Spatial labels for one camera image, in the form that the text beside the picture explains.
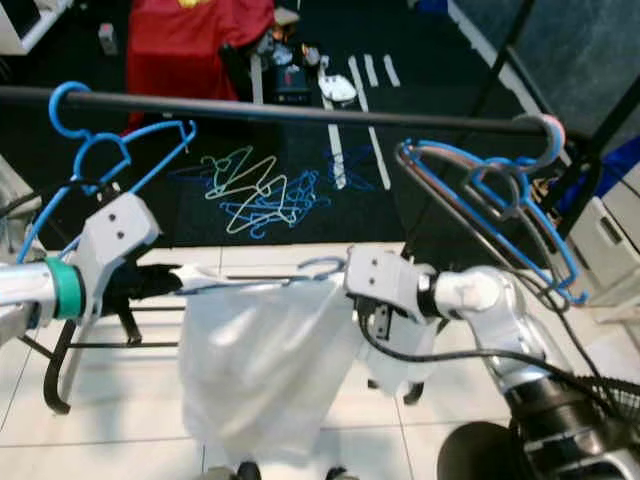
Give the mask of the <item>white garment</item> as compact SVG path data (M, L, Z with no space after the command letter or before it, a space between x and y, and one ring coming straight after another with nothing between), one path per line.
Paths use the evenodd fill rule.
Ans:
M314 452L353 365L388 396L428 380L433 366L366 342L344 279L220 282L187 294L177 356L187 433L232 463L298 463Z

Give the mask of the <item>grey garment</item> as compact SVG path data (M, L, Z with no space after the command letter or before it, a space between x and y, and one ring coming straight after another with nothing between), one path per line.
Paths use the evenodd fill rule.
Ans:
M35 192L4 157L0 160L0 241L8 259L17 256L26 241L29 224L42 207L40 197L29 198L22 205L12 206L24 195Z

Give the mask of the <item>grey hanger with pink hook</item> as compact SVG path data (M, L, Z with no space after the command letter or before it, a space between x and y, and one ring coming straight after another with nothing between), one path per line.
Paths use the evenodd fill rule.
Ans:
M553 115L515 119L544 134L538 156L481 157L449 143L410 138L398 143L396 160L498 264L538 273L538 260L549 261L567 244L532 198L531 174L557 160L567 134Z

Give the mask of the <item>black clothes rack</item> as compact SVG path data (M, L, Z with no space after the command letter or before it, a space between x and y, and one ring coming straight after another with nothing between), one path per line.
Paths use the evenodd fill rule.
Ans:
M531 12L535 0L524 0L521 10L518 10L513 19L511 33L517 35L524 28L527 13ZM518 58L518 50L512 46L515 36L509 37L503 50L500 50L498 58L490 64L489 77L486 86L481 88L483 92L477 95L475 106L484 105L488 99L489 88L493 82L497 82L500 73L508 67L512 70L512 76L517 78L522 87L526 88L527 95L535 101L544 101L543 93L536 86L535 79L529 74L529 70ZM40 104L47 106L52 93L51 88L14 86L14 84L1 84L0 101L23 102L23 104ZM536 125L520 123L516 119L490 119L480 116L439 116L416 115L398 113L360 113L360 111L326 110L323 108L298 108L298 106L282 106L257 104L257 102L234 102L205 99L175 99L175 97L133 95L133 93L70 93L67 96L70 108L82 108L93 110L120 111L120 113L159 113L180 114L183 116L200 116L200 118L232 119L238 122L259 122L271 124L337 124L337 125L361 125L361 127L392 127L408 129L425 129L425 131L452 131L465 134L507 134L507 136L544 136ZM581 175L590 175L585 187L594 191L604 175L604 163L602 161L603 147L623 123L640 108L640 73L637 73L631 86L627 88L620 100L609 110L607 116L599 127L590 136L584 133L568 129L567 138L577 142L582 164L576 168L582 169ZM49 366L45 371L42 394L47 407L58 415L67 415L70 406L61 398L61 370L67 361L69 349L134 349L134 348L170 348L177 347L175 342L134 342L134 343L73 343L73 334L88 329L88 326L64 326L61 329L58 342L54 348L47 349L28 337L22 337L24 343L36 353L45 356Z

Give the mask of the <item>black floor fan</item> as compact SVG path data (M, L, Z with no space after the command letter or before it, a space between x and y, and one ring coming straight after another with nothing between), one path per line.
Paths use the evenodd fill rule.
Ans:
M436 480L640 480L640 385L544 378L502 397L507 424L452 430L436 454Z

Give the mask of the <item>white rounded gadget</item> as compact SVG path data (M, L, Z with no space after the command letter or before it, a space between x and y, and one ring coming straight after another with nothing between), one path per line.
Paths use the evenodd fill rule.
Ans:
M325 100L334 105L349 105L358 100L358 88L355 83L344 76L320 74L317 83Z

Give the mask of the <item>white drawer unit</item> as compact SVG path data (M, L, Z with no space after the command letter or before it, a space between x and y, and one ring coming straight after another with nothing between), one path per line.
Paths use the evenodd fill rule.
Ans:
M600 198L573 225L570 247L581 268L572 292L588 294L586 306L616 307L640 294L640 250Z

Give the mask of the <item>red blanket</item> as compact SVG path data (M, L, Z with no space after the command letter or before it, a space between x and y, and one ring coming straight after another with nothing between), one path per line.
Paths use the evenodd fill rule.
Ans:
M256 44L274 24L274 0L132 0L125 91L133 95L239 101L220 59L224 44Z

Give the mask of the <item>small grey device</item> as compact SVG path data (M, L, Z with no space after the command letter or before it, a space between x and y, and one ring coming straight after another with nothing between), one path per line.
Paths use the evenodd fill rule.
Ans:
M118 41L116 41L116 29L114 24L101 23L97 28L97 40L101 47L102 54L106 56L116 56L119 54Z

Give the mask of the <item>black case with red label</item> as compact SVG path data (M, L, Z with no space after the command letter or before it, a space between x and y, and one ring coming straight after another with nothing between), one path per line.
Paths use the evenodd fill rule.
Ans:
M314 105L315 81L305 68L298 65L270 69L268 87L270 104L301 108Z

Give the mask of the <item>white shelf unit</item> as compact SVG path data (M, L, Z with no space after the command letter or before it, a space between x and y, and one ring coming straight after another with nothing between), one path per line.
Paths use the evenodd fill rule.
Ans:
M0 54L27 55L50 31L70 0L0 0Z

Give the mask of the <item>black perforated bracket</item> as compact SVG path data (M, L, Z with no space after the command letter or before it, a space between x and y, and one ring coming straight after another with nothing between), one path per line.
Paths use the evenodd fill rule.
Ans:
M244 47L224 44L220 49L221 63L237 99L241 102L257 102L260 74L256 73L257 60Z

